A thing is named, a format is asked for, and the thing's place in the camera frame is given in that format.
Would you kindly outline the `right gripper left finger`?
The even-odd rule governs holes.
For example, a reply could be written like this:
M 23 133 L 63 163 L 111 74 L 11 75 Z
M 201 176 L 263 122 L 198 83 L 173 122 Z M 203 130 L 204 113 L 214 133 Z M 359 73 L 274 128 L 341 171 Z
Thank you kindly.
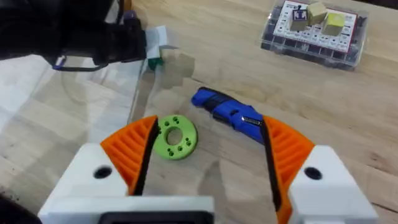
M 101 143 L 79 148 L 57 183 L 62 197 L 124 197 L 142 193 L 158 117 L 148 116 Z

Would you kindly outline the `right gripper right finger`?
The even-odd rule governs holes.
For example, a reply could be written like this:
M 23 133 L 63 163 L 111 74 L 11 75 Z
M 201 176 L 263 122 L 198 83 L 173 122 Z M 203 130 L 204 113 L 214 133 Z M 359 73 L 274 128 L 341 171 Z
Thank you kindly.
M 353 176 L 327 145 L 264 116 L 261 135 L 278 223 L 377 223 Z

